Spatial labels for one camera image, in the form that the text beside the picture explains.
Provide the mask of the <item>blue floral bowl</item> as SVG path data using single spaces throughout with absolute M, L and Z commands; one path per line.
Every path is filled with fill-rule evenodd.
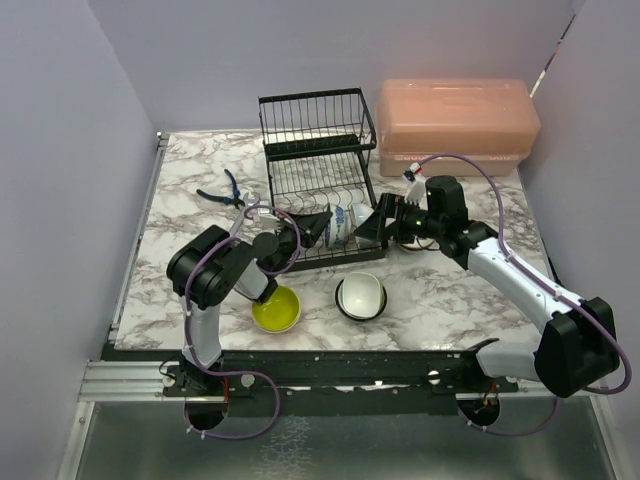
M 343 205 L 329 203 L 326 211 L 331 217 L 323 231 L 325 247 L 334 249 L 345 246 L 351 234 L 349 210 Z

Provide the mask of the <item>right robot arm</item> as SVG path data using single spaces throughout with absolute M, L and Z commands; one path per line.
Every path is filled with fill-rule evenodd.
M 440 252 L 483 278 L 534 324 L 535 343 L 491 340 L 459 367 L 461 383 L 481 391 L 496 377 L 538 381 L 568 398 L 620 366 L 612 308 L 601 298 L 585 300 L 513 253 L 497 231 L 472 221 L 462 185 L 452 176 L 427 179 L 427 206 L 384 193 L 355 234 L 375 242 L 410 244 L 432 239 Z

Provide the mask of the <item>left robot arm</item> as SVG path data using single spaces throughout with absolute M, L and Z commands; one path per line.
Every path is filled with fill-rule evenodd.
M 302 250 L 315 245 L 333 214 L 290 214 L 268 205 L 240 210 L 230 230 L 217 225 L 182 247 L 169 261 L 166 275 L 184 314 L 182 354 L 191 363 L 186 382 L 206 395 L 220 385 L 214 364 L 222 355 L 220 306 L 234 291 L 254 310 L 275 322 L 277 332 L 293 326 L 300 315 L 295 293 L 278 284 Z

